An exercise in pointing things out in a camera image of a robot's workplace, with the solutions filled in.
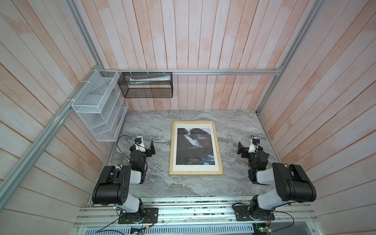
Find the waterfall photo print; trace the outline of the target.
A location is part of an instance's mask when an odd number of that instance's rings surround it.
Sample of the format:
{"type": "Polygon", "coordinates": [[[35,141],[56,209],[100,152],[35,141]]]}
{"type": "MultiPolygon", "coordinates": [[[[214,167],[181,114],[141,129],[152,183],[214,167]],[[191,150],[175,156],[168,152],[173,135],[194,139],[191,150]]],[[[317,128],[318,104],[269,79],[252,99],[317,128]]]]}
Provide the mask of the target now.
{"type": "Polygon", "coordinates": [[[209,128],[177,129],[177,165],[215,165],[212,134],[209,128]]]}

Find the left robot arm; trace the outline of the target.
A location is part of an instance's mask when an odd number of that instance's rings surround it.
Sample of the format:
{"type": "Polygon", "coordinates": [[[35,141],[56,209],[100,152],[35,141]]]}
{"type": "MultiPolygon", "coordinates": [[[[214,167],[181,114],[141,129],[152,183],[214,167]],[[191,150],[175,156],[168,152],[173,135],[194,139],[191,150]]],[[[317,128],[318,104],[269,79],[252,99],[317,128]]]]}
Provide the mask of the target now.
{"type": "Polygon", "coordinates": [[[92,193],[93,204],[113,205],[120,210],[120,217],[133,223],[144,220],[146,213],[141,199],[129,192],[130,185],[143,184],[146,178],[146,159],[156,154],[154,143],[145,148],[143,137],[135,138],[130,147],[129,165],[105,166],[92,193]]]}

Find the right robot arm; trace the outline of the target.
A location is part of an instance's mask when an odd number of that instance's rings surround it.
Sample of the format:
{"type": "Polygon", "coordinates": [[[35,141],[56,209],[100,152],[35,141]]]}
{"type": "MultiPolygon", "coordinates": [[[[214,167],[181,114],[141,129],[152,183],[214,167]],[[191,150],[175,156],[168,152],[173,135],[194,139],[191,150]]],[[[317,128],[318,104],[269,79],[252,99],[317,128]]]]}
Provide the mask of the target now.
{"type": "Polygon", "coordinates": [[[248,178],[253,184],[275,186],[250,201],[247,210],[253,220],[264,219],[272,214],[274,208],[288,203],[316,200],[316,189],[300,165],[272,163],[271,168],[266,168],[270,154],[264,152],[259,139],[252,140],[249,147],[238,143],[237,154],[248,160],[248,178]]]}

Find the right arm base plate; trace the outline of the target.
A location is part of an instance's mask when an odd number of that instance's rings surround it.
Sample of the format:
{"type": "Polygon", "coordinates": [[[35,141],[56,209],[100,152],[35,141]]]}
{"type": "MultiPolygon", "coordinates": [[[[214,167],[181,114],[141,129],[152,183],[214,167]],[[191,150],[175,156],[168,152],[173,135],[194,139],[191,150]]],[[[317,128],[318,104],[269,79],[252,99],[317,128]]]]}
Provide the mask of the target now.
{"type": "Polygon", "coordinates": [[[273,211],[252,208],[251,206],[240,204],[234,205],[232,208],[237,221],[275,220],[273,211]]]}

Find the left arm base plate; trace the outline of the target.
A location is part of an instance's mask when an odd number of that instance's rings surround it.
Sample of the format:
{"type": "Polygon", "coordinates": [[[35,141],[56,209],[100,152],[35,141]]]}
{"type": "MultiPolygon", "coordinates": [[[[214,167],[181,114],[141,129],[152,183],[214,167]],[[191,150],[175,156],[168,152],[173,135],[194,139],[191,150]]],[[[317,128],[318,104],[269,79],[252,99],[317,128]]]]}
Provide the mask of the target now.
{"type": "Polygon", "coordinates": [[[159,215],[158,208],[139,209],[139,211],[135,213],[120,212],[118,223],[119,224],[140,224],[140,223],[155,224],[158,221],[158,215],[159,215]]]}

